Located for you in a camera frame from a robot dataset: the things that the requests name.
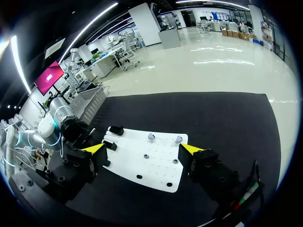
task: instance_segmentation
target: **black work surface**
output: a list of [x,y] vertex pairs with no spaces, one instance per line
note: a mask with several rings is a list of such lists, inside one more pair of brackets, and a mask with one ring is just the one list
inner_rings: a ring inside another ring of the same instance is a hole
[[[188,144],[212,148],[240,180],[259,162],[265,200],[275,193],[280,172],[280,139],[264,94],[166,93],[107,98],[90,127],[100,141],[108,126],[186,133]],[[129,225],[198,226],[212,219],[217,203],[183,173],[176,193],[128,181],[102,168],[67,205],[89,216]],[[251,206],[256,211],[257,200]]]

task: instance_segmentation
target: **office chair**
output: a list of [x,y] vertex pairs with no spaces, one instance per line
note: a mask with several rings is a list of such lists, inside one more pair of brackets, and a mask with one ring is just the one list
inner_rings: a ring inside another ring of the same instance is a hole
[[202,32],[208,33],[208,25],[206,24],[206,20],[201,20]]
[[137,64],[140,63],[140,61],[135,60],[135,54],[131,49],[130,46],[130,39],[125,39],[125,45],[122,48],[121,53],[119,53],[121,56],[120,62],[126,62],[126,65],[124,66],[124,70],[127,71],[127,68],[131,65],[137,67]]

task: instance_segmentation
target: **white floor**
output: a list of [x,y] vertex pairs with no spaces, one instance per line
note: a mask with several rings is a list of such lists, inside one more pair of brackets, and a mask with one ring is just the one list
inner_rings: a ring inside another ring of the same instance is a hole
[[196,28],[179,30],[181,47],[161,44],[138,50],[137,68],[115,68],[101,79],[108,96],[166,92],[265,93],[274,110],[281,141],[279,183],[292,157],[300,122],[297,77],[274,53],[259,44]]

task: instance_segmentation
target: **monitor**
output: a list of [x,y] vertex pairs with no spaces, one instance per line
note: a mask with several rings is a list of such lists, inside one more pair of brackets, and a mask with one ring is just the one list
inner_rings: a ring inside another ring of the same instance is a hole
[[45,95],[48,90],[57,82],[57,80],[64,75],[60,65],[55,61],[50,65],[39,77],[34,84]]
[[96,48],[95,50],[91,51],[91,54],[96,54],[98,51],[98,48]]

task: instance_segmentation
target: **white board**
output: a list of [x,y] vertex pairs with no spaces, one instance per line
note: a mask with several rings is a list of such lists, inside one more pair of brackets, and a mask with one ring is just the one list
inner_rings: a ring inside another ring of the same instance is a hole
[[[148,139],[150,133],[155,136],[154,140]],[[124,129],[123,135],[118,136],[107,131],[104,140],[114,142],[117,149],[113,151],[107,148],[111,163],[104,168],[146,187],[176,192],[183,170],[178,160],[180,143],[175,143],[177,136],[181,136],[182,143],[187,144],[186,134]]]

